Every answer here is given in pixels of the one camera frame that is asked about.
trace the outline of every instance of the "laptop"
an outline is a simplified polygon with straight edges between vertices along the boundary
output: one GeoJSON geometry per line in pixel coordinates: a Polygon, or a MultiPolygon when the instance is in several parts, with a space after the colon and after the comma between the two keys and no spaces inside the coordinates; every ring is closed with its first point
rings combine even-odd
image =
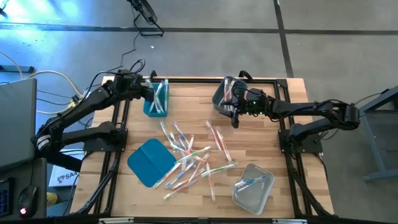
{"type": "Polygon", "coordinates": [[[0,170],[34,158],[37,80],[0,85],[0,170]]]}

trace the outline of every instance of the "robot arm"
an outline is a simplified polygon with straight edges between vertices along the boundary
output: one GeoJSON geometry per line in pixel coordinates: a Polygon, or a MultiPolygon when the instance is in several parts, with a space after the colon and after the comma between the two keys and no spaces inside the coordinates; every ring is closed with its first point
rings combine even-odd
{"type": "Polygon", "coordinates": [[[119,140],[119,131],[111,122],[102,123],[97,128],[70,133],[63,131],[86,115],[96,110],[103,110],[119,101],[141,97],[153,101],[154,90],[142,86],[141,81],[142,76],[137,73],[131,73],[129,70],[119,71],[114,81],[108,80],[75,107],[59,113],[42,125],[32,138],[36,149],[42,152],[58,152],[67,144],[95,138],[104,139],[110,144],[116,143],[119,140]]]}
{"type": "Polygon", "coordinates": [[[234,128],[239,127],[239,115],[258,116],[264,114],[271,121],[278,122],[288,116],[323,116],[325,119],[308,124],[294,124],[290,128],[290,140],[302,141],[308,135],[338,128],[342,130],[356,129],[359,124],[359,110],[340,100],[326,100],[313,103],[287,103],[267,96],[262,90],[234,89],[232,100],[223,103],[233,105],[235,110],[226,114],[231,118],[234,128]]]}

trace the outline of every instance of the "wooden table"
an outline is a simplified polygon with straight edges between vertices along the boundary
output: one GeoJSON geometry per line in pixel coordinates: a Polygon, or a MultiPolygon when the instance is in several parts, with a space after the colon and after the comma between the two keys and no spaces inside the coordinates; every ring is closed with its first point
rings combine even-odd
{"type": "MultiPolygon", "coordinates": [[[[307,102],[304,81],[301,78],[288,78],[291,102],[307,102]]],[[[129,130],[126,150],[121,157],[118,180],[114,196],[112,216],[127,217],[227,217],[227,218],[292,218],[294,217],[292,199],[287,177],[285,157],[280,153],[277,138],[278,123],[270,122],[269,118],[259,116],[240,116],[239,129],[231,126],[231,120],[215,111],[211,102],[218,84],[216,83],[171,83],[170,110],[166,118],[149,118],[142,112],[144,100],[131,102],[127,128],[129,130]],[[163,200],[169,193],[162,184],[158,189],[145,187],[132,170],[127,166],[128,157],[148,139],[156,138],[166,146],[169,142],[160,128],[159,121],[164,119],[169,131],[173,131],[172,123],[178,122],[186,136],[195,135],[193,148],[201,149],[211,146],[211,167],[226,164],[208,133],[205,121],[209,120],[214,128],[221,131],[233,160],[237,161],[235,169],[213,176],[215,183],[216,202],[210,197],[210,187],[206,178],[200,179],[195,185],[170,198],[163,200]],[[235,184],[246,165],[256,164],[275,175],[274,186],[261,215],[253,215],[237,206],[231,199],[231,186],[235,184]]],[[[249,88],[260,88],[270,96],[275,96],[270,84],[249,84],[249,88]]],[[[113,107],[96,111],[94,125],[110,121],[113,107]]],[[[308,123],[309,116],[295,117],[296,123],[308,123]]],[[[83,161],[80,178],[73,199],[71,211],[77,211],[90,197],[98,185],[103,163],[103,152],[95,152],[83,161]]],[[[328,184],[323,166],[312,154],[302,154],[307,185],[314,196],[330,213],[333,213],[328,184]]],[[[304,211],[303,198],[299,187],[297,194],[300,208],[304,211]]],[[[103,206],[106,203],[108,190],[105,189],[103,206]]]]}

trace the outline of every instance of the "concrete floor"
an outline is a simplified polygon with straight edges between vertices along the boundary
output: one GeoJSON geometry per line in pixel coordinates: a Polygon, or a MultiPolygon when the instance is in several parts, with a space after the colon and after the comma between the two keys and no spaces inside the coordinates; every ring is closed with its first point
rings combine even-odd
{"type": "MultiPolygon", "coordinates": [[[[397,30],[394,0],[280,0],[286,29],[397,30]]],[[[149,0],[164,27],[277,29],[272,0],[149,0]]],[[[132,15],[124,0],[10,0],[9,18],[0,22],[26,22],[78,26],[131,27],[132,15]]],[[[135,32],[78,32],[0,30],[0,50],[20,65],[67,74],[81,90],[94,74],[119,65],[121,54],[133,48],[135,32]]],[[[398,35],[287,35],[294,77],[304,78],[310,100],[337,98],[354,102],[398,84],[398,35]]],[[[241,69],[254,77],[286,77],[279,34],[167,32],[163,38],[136,41],[137,51],[127,55],[129,66],[139,58],[143,74],[225,76],[241,69]]],[[[0,58],[0,64],[10,64],[0,58]]],[[[2,73],[0,82],[17,80],[2,73]]],[[[56,75],[37,77],[38,89],[73,95],[56,75]]],[[[39,97],[63,102],[56,96],[39,97]]],[[[37,102],[57,111],[62,106],[37,102]]],[[[50,116],[37,115],[37,126],[50,116]]],[[[80,129],[75,124],[71,129],[80,129]]],[[[324,141],[324,160],[335,213],[341,217],[397,222],[398,178],[365,184],[364,174],[376,171],[369,144],[361,128],[340,131],[324,141]]],[[[57,191],[63,200],[68,189],[57,191]]],[[[49,208],[60,215],[65,204],[49,208]]]]}

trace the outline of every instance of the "plastic tray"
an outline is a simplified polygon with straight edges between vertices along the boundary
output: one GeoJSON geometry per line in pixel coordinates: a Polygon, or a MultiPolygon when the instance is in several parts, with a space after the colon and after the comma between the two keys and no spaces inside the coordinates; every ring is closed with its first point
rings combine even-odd
{"type": "Polygon", "coordinates": [[[267,176],[263,181],[257,181],[236,193],[235,189],[233,189],[232,201],[255,215],[260,215],[262,213],[269,192],[271,191],[272,185],[274,185],[275,177],[272,173],[259,166],[248,164],[239,180],[253,179],[263,175],[267,176]]]}
{"type": "Polygon", "coordinates": [[[229,112],[229,111],[226,111],[222,106],[218,106],[224,97],[224,82],[226,79],[229,79],[230,81],[235,80],[233,88],[234,87],[248,88],[246,83],[242,80],[238,80],[237,78],[234,78],[234,77],[225,77],[223,79],[223,81],[220,83],[220,85],[218,86],[216,93],[214,94],[213,99],[212,99],[214,108],[222,114],[228,114],[228,112],[229,112]]]}

